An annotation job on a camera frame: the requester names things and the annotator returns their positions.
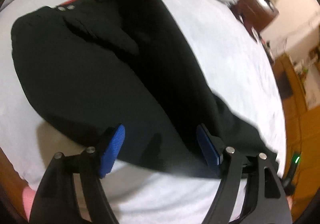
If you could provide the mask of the dark wooden headboard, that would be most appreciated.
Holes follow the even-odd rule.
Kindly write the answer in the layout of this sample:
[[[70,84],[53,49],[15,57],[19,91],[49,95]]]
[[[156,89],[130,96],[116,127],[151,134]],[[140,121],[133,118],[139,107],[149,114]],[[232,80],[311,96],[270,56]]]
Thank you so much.
[[[232,13],[247,30],[262,32],[278,16],[279,11],[270,0],[238,0],[231,6]]]

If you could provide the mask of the black pants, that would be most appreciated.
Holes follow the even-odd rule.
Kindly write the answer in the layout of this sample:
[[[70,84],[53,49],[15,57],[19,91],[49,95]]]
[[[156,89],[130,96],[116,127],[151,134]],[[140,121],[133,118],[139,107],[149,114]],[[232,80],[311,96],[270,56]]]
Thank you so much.
[[[76,0],[42,7],[11,30],[12,59],[27,100],[78,144],[107,145],[126,130],[119,159],[164,173],[213,178],[198,141],[204,126],[245,163],[277,155],[258,130],[212,93],[162,0]]]

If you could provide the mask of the white bed sheet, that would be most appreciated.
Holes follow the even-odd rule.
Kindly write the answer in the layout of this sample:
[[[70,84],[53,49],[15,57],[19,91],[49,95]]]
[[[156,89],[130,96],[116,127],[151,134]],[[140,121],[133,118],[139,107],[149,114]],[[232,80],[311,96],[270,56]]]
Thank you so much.
[[[11,28],[20,16],[68,0],[12,0],[1,11],[1,148],[15,174],[37,189],[58,152],[82,148],[34,111],[11,57]],[[163,0],[187,38],[206,81],[234,114],[254,125],[277,154],[278,174],[286,160],[283,108],[265,51],[217,0]],[[219,181],[178,177],[118,161],[103,188],[121,223],[200,223]]]

